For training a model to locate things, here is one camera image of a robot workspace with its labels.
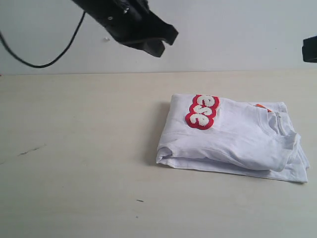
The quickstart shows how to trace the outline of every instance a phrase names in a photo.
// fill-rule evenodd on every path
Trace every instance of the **scratch mark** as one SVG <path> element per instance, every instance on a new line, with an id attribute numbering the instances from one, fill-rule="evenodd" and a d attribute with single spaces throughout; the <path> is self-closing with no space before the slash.
<path id="1" fill-rule="evenodd" d="M 34 148 L 34 149 L 28 150 L 28 151 L 26 151 L 26 152 L 23 152 L 23 153 L 19 154 L 18 156 L 20 156 L 20 155 L 26 155 L 27 153 L 29 153 L 29 152 L 31 152 L 31 151 L 39 150 L 39 149 L 43 148 L 44 146 L 46 146 L 46 144 L 44 144 L 44 145 L 42 145 L 42 146 L 40 146 L 40 147 L 36 147 L 36 148 Z"/>

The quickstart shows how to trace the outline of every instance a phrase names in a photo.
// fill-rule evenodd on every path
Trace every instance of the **red printed logo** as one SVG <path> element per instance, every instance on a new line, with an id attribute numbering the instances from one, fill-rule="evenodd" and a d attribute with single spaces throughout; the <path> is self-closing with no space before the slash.
<path id="1" fill-rule="evenodd" d="M 191 128 L 207 130 L 213 125 L 213 118 L 216 116 L 218 106 L 218 97 L 196 95 L 185 120 Z"/>

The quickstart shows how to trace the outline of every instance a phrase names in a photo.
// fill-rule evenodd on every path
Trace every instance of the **black cable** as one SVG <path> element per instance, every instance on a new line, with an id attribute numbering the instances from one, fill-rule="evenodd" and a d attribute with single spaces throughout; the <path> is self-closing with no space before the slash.
<path id="1" fill-rule="evenodd" d="M 78 23 L 78 26 L 76 27 L 76 30 L 75 30 L 73 36 L 71 37 L 71 40 L 70 40 L 69 44 L 67 45 L 67 47 L 65 48 L 65 50 L 63 50 L 63 52 L 62 52 L 59 56 L 57 56 L 57 58 L 54 59 L 52 62 L 47 63 L 47 64 L 44 64 L 44 65 L 34 65 L 34 64 L 28 63 L 27 61 L 25 61 L 25 60 L 21 59 L 19 56 L 17 56 L 17 55 L 10 49 L 10 47 L 8 46 L 8 44 L 7 44 L 7 42 L 5 41 L 5 39 L 4 39 L 4 37 L 3 37 L 2 33 L 1 33 L 1 31 L 0 31 L 0 42 L 3 44 L 5 50 L 8 51 L 8 53 L 9 53 L 10 55 L 12 55 L 12 57 L 14 57 L 16 60 L 20 61 L 21 63 L 23 63 L 23 64 L 25 64 L 25 65 L 27 65 L 27 66 L 30 66 L 30 67 L 32 67 L 32 68 L 46 68 L 46 67 L 49 67 L 49 66 L 51 66 L 52 64 L 56 63 L 56 62 L 69 50 L 69 48 L 71 47 L 71 45 L 72 45 L 73 42 L 74 42 L 74 39 L 75 39 L 75 37 L 76 37 L 76 35 L 77 35 L 77 33 L 78 33 L 78 30 L 79 30 L 81 24 L 83 23 L 83 20 L 84 20 L 84 18 L 85 18 L 85 14 L 86 14 L 86 13 L 83 12 L 83 15 L 82 15 L 82 17 L 81 17 L 81 19 L 80 19 L 80 21 L 79 21 L 79 23 Z"/>

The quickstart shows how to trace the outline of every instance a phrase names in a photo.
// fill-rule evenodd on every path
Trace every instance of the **white wall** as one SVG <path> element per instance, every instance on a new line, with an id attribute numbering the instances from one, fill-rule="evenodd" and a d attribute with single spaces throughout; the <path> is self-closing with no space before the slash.
<path id="1" fill-rule="evenodd" d="M 150 0 L 180 32 L 162 58 L 117 44 L 87 16 L 70 51 L 32 69 L 0 46 L 1 74 L 103 73 L 316 68 L 302 61 L 317 35 L 316 0 Z M 44 64 L 67 45 L 82 11 L 71 0 L 0 0 L 0 29 L 23 59 Z"/>

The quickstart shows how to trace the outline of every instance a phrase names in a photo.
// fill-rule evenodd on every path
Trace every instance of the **white t-shirt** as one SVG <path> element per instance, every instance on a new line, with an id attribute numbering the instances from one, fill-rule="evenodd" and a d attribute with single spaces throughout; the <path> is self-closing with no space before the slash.
<path id="1" fill-rule="evenodd" d="M 157 162 L 306 182 L 309 164 L 285 104 L 255 105 L 211 96 L 173 95 Z"/>

